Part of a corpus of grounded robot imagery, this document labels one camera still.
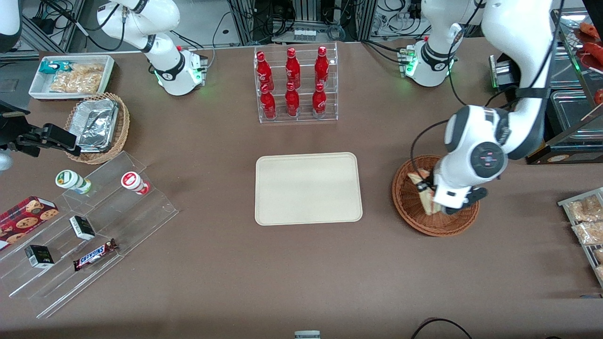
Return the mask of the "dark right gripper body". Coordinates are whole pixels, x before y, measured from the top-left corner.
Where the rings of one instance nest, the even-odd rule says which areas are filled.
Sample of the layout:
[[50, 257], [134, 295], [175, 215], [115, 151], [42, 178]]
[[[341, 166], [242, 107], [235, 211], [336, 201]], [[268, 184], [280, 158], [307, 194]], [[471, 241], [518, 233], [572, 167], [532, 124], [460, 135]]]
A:
[[18, 137], [30, 132], [30, 125], [26, 116], [29, 110], [9, 105], [0, 101], [0, 147], [6, 150], [10, 143], [14, 143]]

